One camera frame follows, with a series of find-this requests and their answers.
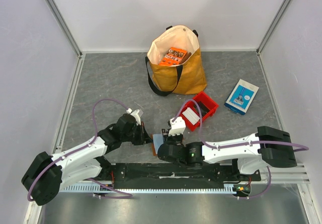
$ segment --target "white wall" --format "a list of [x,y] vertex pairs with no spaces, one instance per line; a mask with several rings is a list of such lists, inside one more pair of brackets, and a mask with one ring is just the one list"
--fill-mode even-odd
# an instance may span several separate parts
[[262,61],[282,123],[293,142],[310,147],[297,154],[322,206],[322,1],[293,0],[264,48]]
[[45,0],[0,0],[0,216],[22,223],[21,178],[50,151],[76,55]]
[[202,50],[256,49],[283,0],[55,0],[84,51],[147,51],[169,25]]

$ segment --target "red basket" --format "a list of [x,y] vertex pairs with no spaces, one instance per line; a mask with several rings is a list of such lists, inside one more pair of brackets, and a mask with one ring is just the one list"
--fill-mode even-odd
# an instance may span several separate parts
[[[205,107],[209,110],[205,116],[202,118],[202,122],[204,122],[208,117],[211,117],[219,107],[219,105],[212,100],[206,93],[203,91],[199,92],[195,97],[193,98],[197,103],[201,102]],[[194,131],[197,127],[200,126],[200,121],[198,121],[195,125],[193,125],[183,114],[188,107],[190,107],[198,116],[199,112],[194,108],[195,104],[193,102],[188,102],[184,108],[182,109],[180,116],[184,119],[186,126],[191,130]]]

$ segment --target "canvas bag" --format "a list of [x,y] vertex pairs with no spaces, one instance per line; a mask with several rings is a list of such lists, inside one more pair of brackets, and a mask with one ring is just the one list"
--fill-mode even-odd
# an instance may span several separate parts
[[[191,52],[191,56],[186,62],[177,66],[159,65],[171,47]],[[152,69],[153,81],[149,75],[147,63]],[[186,26],[170,26],[156,38],[147,53],[145,65],[149,85],[154,93],[159,96],[167,96],[172,92],[183,95],[197,94],[207,86],[202,66],[198,33],[196,30],[192,31]]]

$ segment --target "blue box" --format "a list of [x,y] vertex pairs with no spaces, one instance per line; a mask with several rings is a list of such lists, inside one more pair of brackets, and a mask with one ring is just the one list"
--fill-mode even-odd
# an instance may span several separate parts
[[258,89],[257,86],[240,79],[224,105],[234,112],[245,115]]

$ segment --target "gray floor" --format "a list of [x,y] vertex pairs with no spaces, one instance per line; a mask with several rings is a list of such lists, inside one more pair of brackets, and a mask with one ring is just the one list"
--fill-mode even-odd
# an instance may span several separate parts
[[[87,54],[73,103],[63,149],[76,146],[94,134],[93,104],[106,97],[123,101],[132,109],[142,109],[148,133],[160,133],[181,104],[192,96],[172,94],[159,97],[149,88],[144,53]],[[261,125],[278,128],[255,52],[203,52],[208,86],[205,92],[220,107],[205,121],[207,141],[233,139],[256,132]],[[233,113],[223,103],[239,79],[260,89],[245,116]],[[101,103],[96,109],[99,129],[116,122],[124,109],[115,103]],[[197,132],[185,131],[185,143],[198,140]],[[124,143],[109,153],[111,162],[160,162],[149,144]],[[254,186],[259,193],[263,185]],[[131,200],[98,200],[86,194],[60,193],[45,206],[40,223],[308,223],[298,189],[273,186],[261,198],[237,201],[223,195],[136,194]]]
[[[63,150],[74,147],[94,135],[91,121],[93,104],[106,97],[116,98],[132,109],[142,109],[142,120],[149,134],[168,127],[182,103],[193,96],[172,94],[157,96],[147,83],[145,53],[87,54],[68,122]],[[278,128],[263,73],[255,52],[203,52],[208,86],[205,92],[220,106],[204,123],[206,141],[229,140],[249,135],[258,126]],[[224,102],[239,79],[259,87],[246,115],[241,116],[224,107]],[[113,102],[96,107],[98,128],[103,129],[124,113]],[[198,140],[197,131],[185,131],[185,143]],[[152,155],[150,145],[132,146],[124,143],[107,155],[112,162],[160,162]]]

